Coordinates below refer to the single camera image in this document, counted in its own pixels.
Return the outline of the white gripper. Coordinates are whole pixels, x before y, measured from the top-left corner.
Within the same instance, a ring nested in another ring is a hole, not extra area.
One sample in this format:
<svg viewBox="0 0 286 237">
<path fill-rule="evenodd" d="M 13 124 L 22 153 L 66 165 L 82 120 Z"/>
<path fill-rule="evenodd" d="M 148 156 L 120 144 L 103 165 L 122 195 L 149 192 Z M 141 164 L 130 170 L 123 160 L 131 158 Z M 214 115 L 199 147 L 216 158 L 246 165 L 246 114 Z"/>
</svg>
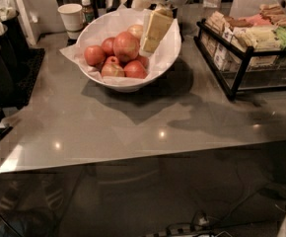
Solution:
<svg viewBox="0 0 286 237">
<path fill-rule="evenodd" d="M 187 0 L 152 0 L 156 4 L 177 7 L 184 5 Z M 150 7 L 151 0 L 133 0 L 131 7 L 135 10 L 144 10 Z M 140 40 L 140 54 L 152 55 L 158 48 L 174 20 L 173 12 L 168 7 L 157 6 L 149 10 L 144 18 L 143 34 Z"/>
</svg>

